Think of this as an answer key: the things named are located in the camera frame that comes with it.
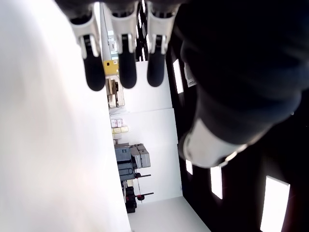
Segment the gray machine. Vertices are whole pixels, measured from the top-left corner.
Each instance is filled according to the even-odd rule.
[[[116,144],[115,153],[121,181],[145,177],[135,171],[137,168],[151,166],[149,153],[143,144]]]

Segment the ceiling light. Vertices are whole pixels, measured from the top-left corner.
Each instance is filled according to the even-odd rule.
[[[150,46],[150,44],[149,44],[149,37],[148,37],[148,34],[146,35],[146,42],[147,42],[147,47],[148,47],[148,51],[149,51],[149,46]]]
[[[222,199],[222,174],[221,167],[211,168],[211,191]]]
[[[140,23],[140,26],[141,26],[141,19],[140,19],[140,14],[139,14],[139,23]]]
[[[137,28],[137,25],[136,25],[136,36],[137,38],[139,38],[139,29]]]
[[[177,92],[182,93],[183,92],[183,82],[182,82],[182,77],[180,75],[180,67],[179,67],[178,59],[175,60],[175,62],[173,63],[173,66],[174,66]]]
[[[290,184],[266,176],[261,231],[281,232],[289,199],[289,191]]]
[[[143,5],[143,11],[145,12],[145,11],[146,11],[145,1],[144,1],[144,0],[142,0],[142,1],[141,1],[141,3],[142,3],[142,5]]]
[[[187,172],[193,175],[193,167],[192,167],[192,162],[185,160],[185,165],[187,167]]]
[[[142,56],[143,56],[143,60],[145,60],[145,52],[144,52],[144,48],[141,49],[141,53],[142,53]]]

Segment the white surface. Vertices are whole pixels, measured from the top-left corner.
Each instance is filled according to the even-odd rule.
[[[182,93],[183,92],[183,81],[182,81],[182,76],[180,74],[180,67],[179,67],[178,59],[174,61],[173,67],[174,67],[174,73],[175,73],[177,93]]]
[[[187,172],[190,173],[191,175],[193,175],[192,162],[185,160],[185,165],[186,165]]]
[[[134,232],[210,232],[183,197],[139,205],[129,220]]]
[[[129,232],[106,91],[67,19],[51,0],[0,15],[0,231]]]
[[[280,232],[289,199],[290,185],[266,176],[265,200],[261,231]]]
[[[178,143],[174,109],[111,116],[119,118],[129,129],[122,134],[121,143],[144,144],[146,149]]]
[[[166,67],[163,83],[159,87],[148,84],[147,67],[147,61],[136,62],[137,83],[132,89],[124,89],[126,110],[129,113],[172,108]]]
[[[146,77],[147,65],[148,62],[136,63],[137,83],[132,89],[124,89],[129,113],[111,116],[111,119],[121,118],[129,128],[129,132],[122,133],[119,143],[144,144],[149,152],[151,167],[138,172],[152,176],[139,180],[140,191],[154,194],[146,196],[143,203],[182,196],[178,138],[167,71],[162,85],[151,87]],[[136,195],[140,193],[137,180],[134,180],[134,191]]]
[[[174,110],[111,116],[117,117],[129,128],[118,143],[143,143],[150,155],[151,167],[138,169],[142,175],[152,175],[139,179],[142,194],[154,192],[143,203],[182,196]],[[134,191],[140,194],[137,180],[134,180]]]
[[[211,191],[222,199],[222,174],[221,167],[211,168]]]
[[[139,178],[140,192],[137,179],[134,179],[135,195],[154,192],[153,195],[145,196],[143,204],[182,196],[177,145],[145,147],[150,155],[151,167],[140,168],[138,172],[152,176]]]

